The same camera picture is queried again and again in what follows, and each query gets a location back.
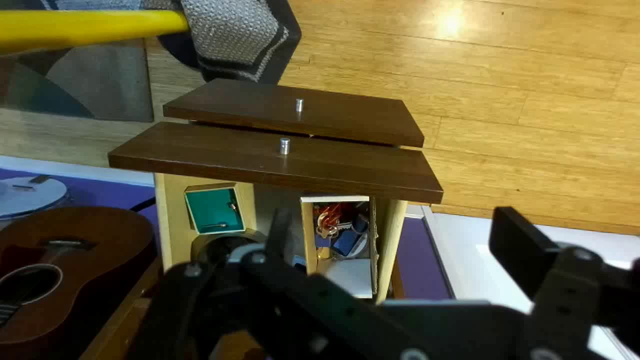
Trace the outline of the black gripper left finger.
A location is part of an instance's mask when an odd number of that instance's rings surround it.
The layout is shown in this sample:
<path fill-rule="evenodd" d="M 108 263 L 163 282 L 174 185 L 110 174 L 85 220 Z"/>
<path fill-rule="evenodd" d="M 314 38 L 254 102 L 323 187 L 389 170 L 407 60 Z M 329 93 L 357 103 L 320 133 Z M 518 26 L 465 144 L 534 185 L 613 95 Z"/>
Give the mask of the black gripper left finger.
<path fill-rule="evenodd" d="M 290 258 L 290 209 L 276 208 L 266 238 L 266 258 L 269 262 L 287 262 Z"/>

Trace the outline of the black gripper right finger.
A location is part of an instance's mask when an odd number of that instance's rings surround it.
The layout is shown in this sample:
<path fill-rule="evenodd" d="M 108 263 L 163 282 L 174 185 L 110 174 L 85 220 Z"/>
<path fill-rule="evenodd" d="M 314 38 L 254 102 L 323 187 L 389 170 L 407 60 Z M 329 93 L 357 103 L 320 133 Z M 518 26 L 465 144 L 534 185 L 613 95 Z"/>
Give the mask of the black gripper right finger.
<path fill-rule="evenodd" d="M 518 288 L 534 297 L 551 268 L 559 246 L 511 206 L 491 212 L 490 252 Z"/>

